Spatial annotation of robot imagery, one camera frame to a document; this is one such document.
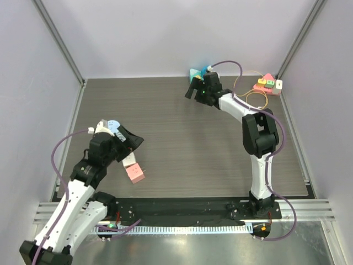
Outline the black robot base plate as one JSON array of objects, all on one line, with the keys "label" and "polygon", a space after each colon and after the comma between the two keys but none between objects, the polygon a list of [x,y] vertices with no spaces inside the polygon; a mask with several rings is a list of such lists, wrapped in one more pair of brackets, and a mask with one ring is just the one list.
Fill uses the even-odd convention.
[{"label": "black robot base plate", "polygon": [[279,203],[271,196],[260,201],[242,201],[231,197],[207,198],[115,198],[110,195],[98,193],[97,198],[107,206],[106,219],[116,216],[119,220],[127,222],[128,219],[142,219],[149,217],[166,216],[169,221],[176,220],[179,216],[220,215],[223,219],[250,220],[250,219],[281,219]]}]

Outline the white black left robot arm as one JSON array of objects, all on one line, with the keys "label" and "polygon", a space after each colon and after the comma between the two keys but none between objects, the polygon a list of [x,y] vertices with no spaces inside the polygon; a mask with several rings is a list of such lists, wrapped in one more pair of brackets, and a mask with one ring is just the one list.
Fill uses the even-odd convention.
[{"label": "white black left robot arm", "polygon": [[101,120],[84,133],[92,136],[83,158],[74,166],[58,206],[32,241],[19,252],[25,264],[71,264],[77,249],[102,220],[117,214],[116,198],[97,192],[113,162],[121,162],[144,141],[115,120]]}]

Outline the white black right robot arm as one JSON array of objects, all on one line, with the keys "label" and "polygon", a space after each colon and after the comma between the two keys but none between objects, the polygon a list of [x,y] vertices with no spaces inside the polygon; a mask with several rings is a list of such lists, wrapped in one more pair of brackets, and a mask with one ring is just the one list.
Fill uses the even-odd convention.
[{"label": "white black right robot arm", "polygon": [[216,72],[193,77],[185,97],[190,99],[193,93],[198,103],[216,107],[241,122],[243,146],[252,162],[249,212],[257,219],[267,216],[275,204],[272,159],[280,141],[272,111],[254,108],[231,90],[223,89]]}]

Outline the blue plug adapter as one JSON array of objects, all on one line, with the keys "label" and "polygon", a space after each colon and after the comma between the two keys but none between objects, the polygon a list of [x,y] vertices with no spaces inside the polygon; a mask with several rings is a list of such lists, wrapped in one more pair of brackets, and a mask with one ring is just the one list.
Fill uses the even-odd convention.
[{"label": "blue plug adapter", "polygon": [[206,73],[208,73],[208,66],[204,67],[204,68],[200,71],[200,77],[203,78]]}]

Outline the pink triangular power strip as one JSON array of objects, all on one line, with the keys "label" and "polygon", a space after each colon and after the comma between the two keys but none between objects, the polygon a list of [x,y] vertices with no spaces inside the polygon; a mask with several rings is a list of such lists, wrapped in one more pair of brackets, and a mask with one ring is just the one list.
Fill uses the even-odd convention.
[{"label": "pink triangular power strip", "polygon": [[267,73],[262,78],[259,78],[253,90],[257,92],[264,92],[266,94],[279,96],[283,89],[283,81],[275,79],[272,74]]}]

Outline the light blue round power strip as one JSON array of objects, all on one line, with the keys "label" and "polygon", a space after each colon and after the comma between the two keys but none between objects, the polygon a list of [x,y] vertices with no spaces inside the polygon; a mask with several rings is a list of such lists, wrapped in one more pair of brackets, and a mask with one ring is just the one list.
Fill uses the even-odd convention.
[{"label": "light blue round power strip", "polygon": [[113,133],[117,134],[119,132],[120,123],[116,120],[108,121],[108,129]]}]

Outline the pink cube socket adapter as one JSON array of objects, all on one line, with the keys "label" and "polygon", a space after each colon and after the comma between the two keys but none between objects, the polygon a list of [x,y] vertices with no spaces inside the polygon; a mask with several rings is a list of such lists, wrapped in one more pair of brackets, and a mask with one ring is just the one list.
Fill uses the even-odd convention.
[{"label": "pink cube socket adapter", "polygon": [[144,172],[138,163],[125,168],[126,173],[133,184],[145,179]]}]

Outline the teal triangular power strip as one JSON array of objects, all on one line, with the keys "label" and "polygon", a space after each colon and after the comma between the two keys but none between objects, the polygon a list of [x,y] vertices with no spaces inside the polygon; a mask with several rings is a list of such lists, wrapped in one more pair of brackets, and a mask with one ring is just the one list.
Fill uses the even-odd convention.
[{"label": "teal triangular power strip", "polygon": [[197,69],[194,69],[194,68],[191,68],[189,70],[189,80],[190,80],[190,83],[192,82],[192,80],[194,78],[197,78],[199,80],[204,80],[203,78],[203,74],[202,74],[202,71],[201,70],[197,70]]}]

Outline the white charger plug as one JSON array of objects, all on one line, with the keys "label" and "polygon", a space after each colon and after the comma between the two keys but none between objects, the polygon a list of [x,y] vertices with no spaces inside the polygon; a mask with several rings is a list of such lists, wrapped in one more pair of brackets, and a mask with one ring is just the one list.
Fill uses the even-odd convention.
[{"label": "white charger plug", "polygon": [[277,80],[276,80],[276,84],[275,84],[275,88],[276,88],[276,90],[281,91],[282,88],[283,88],[283,81],[280,80],[280,79],[277,79]]}]

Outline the white cube socket adapter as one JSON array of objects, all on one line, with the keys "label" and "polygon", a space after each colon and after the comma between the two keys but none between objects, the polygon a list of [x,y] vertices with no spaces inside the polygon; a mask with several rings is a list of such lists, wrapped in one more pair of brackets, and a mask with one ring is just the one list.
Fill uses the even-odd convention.
[{"label": "white cube socket adapter", "polygon": [[128,168],[134,164],[136,164],[137,161],[136,161],[136,158],[135,158],[135,154],[132,152],[130,153],[127,157],[125,157],[123,160],[122,160],[122,165],[125,167],[125,168]]}]

